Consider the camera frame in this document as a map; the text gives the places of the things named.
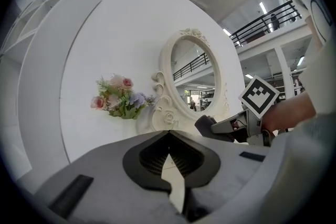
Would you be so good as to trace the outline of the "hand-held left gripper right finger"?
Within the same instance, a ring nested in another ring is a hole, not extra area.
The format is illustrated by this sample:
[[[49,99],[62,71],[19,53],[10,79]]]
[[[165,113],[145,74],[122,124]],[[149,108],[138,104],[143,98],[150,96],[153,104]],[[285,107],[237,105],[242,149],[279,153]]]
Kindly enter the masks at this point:
[[[168,223],[280,223],[271,199],[286,146],[286,135],[271,147],[218,141],[170,131],[201,157],[201,166],[185,177],[188,216],[174,215]]]

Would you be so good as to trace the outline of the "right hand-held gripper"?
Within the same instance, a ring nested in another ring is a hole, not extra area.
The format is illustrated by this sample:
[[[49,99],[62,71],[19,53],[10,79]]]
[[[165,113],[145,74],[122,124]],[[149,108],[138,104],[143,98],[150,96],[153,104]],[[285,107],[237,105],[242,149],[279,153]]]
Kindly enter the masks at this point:
[[[210,116],[202,115],[194,125],[201,136],[206,138],[269,147],[275,136],[262,128],[262,120],[278,96],[277,89],[259,76],[254,76],[239,96],[243,111],[231,120],[233,137],[230,134],[213,133],[211,127],[216,121]]]

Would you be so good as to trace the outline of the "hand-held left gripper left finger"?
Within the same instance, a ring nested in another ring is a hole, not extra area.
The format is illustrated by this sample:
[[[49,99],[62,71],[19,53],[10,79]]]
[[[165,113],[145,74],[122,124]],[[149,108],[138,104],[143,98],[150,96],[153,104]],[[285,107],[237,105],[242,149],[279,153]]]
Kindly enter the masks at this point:
[[[155,135],[138,135],[89,151],[46,180],[35,199],[49,206],[78,175],[85,175],[92,177],[93,182],[69,216],[70,223],[172,223],[168,195],[141,188],[122,165],[129,148]]]

